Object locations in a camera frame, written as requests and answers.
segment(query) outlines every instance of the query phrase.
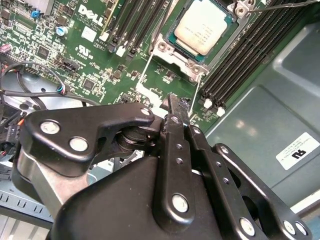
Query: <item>ram slot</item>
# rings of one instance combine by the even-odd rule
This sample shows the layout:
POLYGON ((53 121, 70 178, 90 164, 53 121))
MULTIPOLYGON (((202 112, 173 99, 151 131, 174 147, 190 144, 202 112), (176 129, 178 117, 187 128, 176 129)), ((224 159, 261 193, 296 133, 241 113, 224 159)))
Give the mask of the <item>ram slot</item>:
POLYGON ((137 17, 137 19, 133 23, 133 28, 130 30, 130 32, 126 36, 126 40, 127 40, 128 45, 133 44, 132 41, 134 40, 135 36, 137 35, 138 28, 141 25, 143 19, 145 18, 146 13, 152 7, 152 4, 153 4, 152 0, 144 0, 143 1, 142 9, 139 13, 139 16, 137 17))
POLYGON ((148 21, 143 25, 140 33, 138 34, 136 41, 134 45, 131 47, 131 50, 126 56, 127 61, 131 61, 134 56, 136 55, 138 49, 140 48, 141 44, 143 43, 143 40, 145 36, 147 35, 148 31, 152 27, 153 23, 157 19, 162 7, 165 5, 166 0, 156 0, 155 4, 153 6, 153 9, 148 17, 148 21))
MULTIPOLYGON (((278 5, 282 2, 282 0, 274 0, 270 3, 271 6, 278 5)), ((250 39, 255 37, 255 34, 259 29, 262 29, 265 24, 268 22, 268 19, 272 17, 272 15, 276 11, 273 12, 263 12, 260 16, 257 17, 253 26, 245 33, 245 35, 240 39, 235 48, 231 50, 228 56, 219 64, 219 66, 214 70, 211 76, 207 79, 204 86, 202 87, 203 95, 207 97, 216 85, 219 84, 219 80, 221 75, 223 75, 227 70, 228 66, 231 66, 234 62, 236 62, 238 56, 242 53, 243 49, 248 50, 247 46, 250 39)))
POLYGON ((115 36, 112 39, 112 42, 108 46, 109 51, 112 53, 120 45, 129 25, 132 23, 132 20, 140 7, 141 1, 140 0, 132 0, 132 4, 133 4, 133 8, 128 13, 128 15, 124 19, 123 23, 121 24, 121 26, 118 28, 117 33, 115 34, 115 36))
POLYGON ((301 17, 304 15, 306 10, 306 8, 291 10, 291 12, 288 13, 291 19, 285 24, 281 25, 281 30, 277 32, 277 34, 273 36, 270 41, 265 42, 263 46, 264 53, 259 55, 257 54, 251 62, 251 65, 246 66, 246 69, 244 69, 241 74, 236 76, 235 81, 221 91, 220 95, 217 96, 217 99, 226 102, 248 79, 248 77, 259 67, 259 65, 262 64, 270 54, 272 54, 275 47, 285 38, 287 33, 293 29, 297 22, 301 20, 301 17))
POLYGON ((239 61, 244 58, 247 59, 248 56, 251 55, 251 52, 258 47, 257 44, 259 44, 259 42, 261 43, 261 39, 267 37, 268 30, 274 25, 273 20, 281 19, 281 17, 283 17, 281 11, 273 12, 264 19, 263 24, 260 27, 255 28, 254 31, 251 32, 251 35, 243 39, 243 44, 236 55, 232 56, 232 58, 223 65, 223 69, 215 73, 214 83, 212 83, 211 87, 207 90, 207 93, 209 92, 211 98, 214 98, 221 88, 227 84, 227 81, 232 78, 233 74, 240 67, 239 61))
MULTIPOLYGON (((125 0, 124 1, 124 4, 118 14, 118 16, 116 17, 115 21, 112 23, 112 26, 110 27, 110 29, 112 29, 112 32, 111 32, 111 36, 114 36, 114 35, 117 35, 118 32, 119 32, 119 28, 120 28, 120 20, 122 19, 122 17, 125 15, 125 12, 127 10, 127 8, 129 7, 130 5, 130 1, 129 0, 125 0)), ((113 44, 109 44, 108 46, 108 49, 111 53, 113 53, 116 48, 113 44)))

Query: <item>gray metal panel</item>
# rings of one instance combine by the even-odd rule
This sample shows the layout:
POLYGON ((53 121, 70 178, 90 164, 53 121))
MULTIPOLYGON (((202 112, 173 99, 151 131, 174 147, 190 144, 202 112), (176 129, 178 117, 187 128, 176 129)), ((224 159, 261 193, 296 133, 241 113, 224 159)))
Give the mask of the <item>gray metal panel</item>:
POLYGON ((293 206, 320 189, 320 147, 285 170, 276 155, 307 132, 320 142, 320 23, 306 26, 208 132, 293 206))

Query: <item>sticker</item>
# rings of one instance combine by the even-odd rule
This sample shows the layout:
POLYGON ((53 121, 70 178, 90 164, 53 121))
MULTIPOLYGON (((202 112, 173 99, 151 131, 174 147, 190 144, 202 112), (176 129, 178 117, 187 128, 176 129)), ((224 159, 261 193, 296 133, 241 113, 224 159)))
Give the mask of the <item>sticker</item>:
POLYGON ((93 31, 90 27, 85 26, 81 34, 81 37, 93 43, 95 41, 96 35, 96 31, 93 31))
POLYGON ((97 164, 98 167, 102 168, 102 169, 105 169, 109 172, 113 172, 114 171, 114 163, 112 161, 109 161, 109 160, 105 160, 105 161, 102 161, 102 162, 99 162, 97 164))
POLYGON ((275 158, 285 170, 288 170, 319 146, 320 143, 305 132, 275 158))

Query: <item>black metal arm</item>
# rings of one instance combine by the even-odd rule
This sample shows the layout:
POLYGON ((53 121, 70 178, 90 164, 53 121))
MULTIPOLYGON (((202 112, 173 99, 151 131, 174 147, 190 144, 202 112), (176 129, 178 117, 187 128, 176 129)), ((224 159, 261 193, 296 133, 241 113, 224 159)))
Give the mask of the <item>black metal arm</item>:
POLYGON ((209 146, 185 99, 162 107, 165 119, 140 103, 26 117, 14 182, 55 218, 49 239, 312 239, 231 149, 209 146), (145 157, 88 186, 92 164, 133 150, 145 157))

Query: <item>screw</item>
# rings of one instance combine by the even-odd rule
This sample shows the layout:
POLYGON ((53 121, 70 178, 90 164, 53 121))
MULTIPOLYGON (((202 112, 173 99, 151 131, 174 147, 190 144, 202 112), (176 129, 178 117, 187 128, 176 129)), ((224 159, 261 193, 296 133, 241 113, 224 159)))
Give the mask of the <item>screw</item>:
POLYGON ((41 123, 40 129, 46 134, 57 134, 60 131, 60 127, 53 121, 45 121, 41 123))
POLYGON ((296 235, 296 231, 294 229, 294 226, 292 226, 292 224, 288 221, 283 221, 283 225, 285 227, 285 229, 292 235, 296 235))
POLYGON ((245 10, 242 8, 242 7, 239 7, 235 10, 235 13, 238 15, 238 16, 242 16, 243 14, 245 14, 245 10))
POLYGON ((179 123, 179 119, 176 116, 172 116, 171 120, 174 121, 176 124, 179 123))
POLYGON ((158 45, 158 49, 161 51, 165 50, 166 47, 167 47, 167 45, 164 42, 160 42, 158 45))
POLYGON ((222 150, 222 152, 224 152, 225 154, 228 154, 228 153, 229 153, 228 149, 227 149, 225 146, 221 146, 221 150, 222 150))
POLYGON ((255 235, 255 228, 248 219, 244 217, 240 218, 240 225, 246 234, 249 236, 255 235))
POLYGON ((77 152, 83 152, 88 149, 88 143, 85 139, 81 137, 74 137, 69 142, 70 147, 77 151, 77 152))
POLYGON ((172 204, 174 206, 174 208, 179 211, 180 213, 185 213, 186 211, 188 211, 188 202, 187 200, 178 194, 173 195, 172 197, 172 204))
POLYGON ((142 112, 144 115, 150 116, 150 112, 149 112, 149 110, 146 109, 146 108, 141 108, 141 112, 142 112))
POLYGON ((295 225, 296 225, 296 228, 299 229, 299 231, 300 231, 303 235, 305 235, 305 236, 308 235, 307 230, 305 229, 305 227, 304 227, 300 222, 296 221, 296 222, 295 222, 295 225))
POLYGON ((199 130, 199 128, 197 128, 197 127, 194 127, 194 128, 193 128, 193 131, 194 131, 196 134, 200 134, 200 133, 201 133, 200 130, 199 130))

